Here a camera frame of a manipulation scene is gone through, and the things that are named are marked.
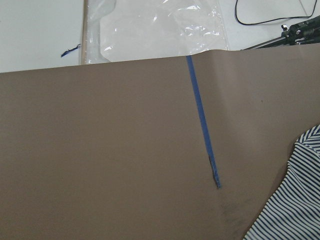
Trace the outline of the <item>blue thread scrap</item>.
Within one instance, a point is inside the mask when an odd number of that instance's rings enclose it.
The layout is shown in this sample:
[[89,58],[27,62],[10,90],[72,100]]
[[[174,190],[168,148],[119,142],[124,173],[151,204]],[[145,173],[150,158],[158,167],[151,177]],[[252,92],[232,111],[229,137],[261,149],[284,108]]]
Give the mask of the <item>blue thread scrap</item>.
[[81,44],[78,44],[77,46],[75,46],[75,47],[73,47],[73,48],[71,48],[71,49],[67,49],[67,50],[65,50],[65,51],[60,55],[60,57],[62,58],[62,57],[64,57],[64,56],[68,55],[69,53],[71,53],[71,52],[79,49],[80,47],[81,47]]

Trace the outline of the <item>clear plastic bag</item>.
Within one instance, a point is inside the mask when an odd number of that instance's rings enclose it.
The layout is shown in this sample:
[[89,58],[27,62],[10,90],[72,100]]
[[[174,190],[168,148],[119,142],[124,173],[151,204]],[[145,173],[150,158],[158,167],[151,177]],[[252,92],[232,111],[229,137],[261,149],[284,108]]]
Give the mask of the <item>clear plastic bag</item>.
[[82,64],[227,50],[217,0],[86,0]]

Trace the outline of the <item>brown paper table cover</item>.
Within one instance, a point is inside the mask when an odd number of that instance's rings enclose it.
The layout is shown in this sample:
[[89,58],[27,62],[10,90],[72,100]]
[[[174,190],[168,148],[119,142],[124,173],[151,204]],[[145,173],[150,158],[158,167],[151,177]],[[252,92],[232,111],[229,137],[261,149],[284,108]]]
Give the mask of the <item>brown paper table cover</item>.
[[320,47],[0,75],[3,240],[239,240],[320,122]]

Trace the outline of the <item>blue white striped polo shirt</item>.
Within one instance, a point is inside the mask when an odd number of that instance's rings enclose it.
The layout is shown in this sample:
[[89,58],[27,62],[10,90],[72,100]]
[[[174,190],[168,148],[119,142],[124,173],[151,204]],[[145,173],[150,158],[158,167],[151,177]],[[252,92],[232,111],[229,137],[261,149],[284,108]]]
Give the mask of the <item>blue white striped polo shirt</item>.
[[320,127],[294,143],[280,186],[267,200],[245,240],[320,238]]

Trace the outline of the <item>black folded tripod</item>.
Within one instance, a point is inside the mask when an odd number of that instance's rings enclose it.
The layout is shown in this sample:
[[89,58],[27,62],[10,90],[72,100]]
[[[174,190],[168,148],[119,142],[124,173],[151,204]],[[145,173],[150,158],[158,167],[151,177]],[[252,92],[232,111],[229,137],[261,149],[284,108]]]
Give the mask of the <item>black folded tripod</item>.
[[278,46],[316,44],[320,42],[320,16],[296,23],[289,28],[282,25],[280,37],[250,46],[243,50],[263,49]]

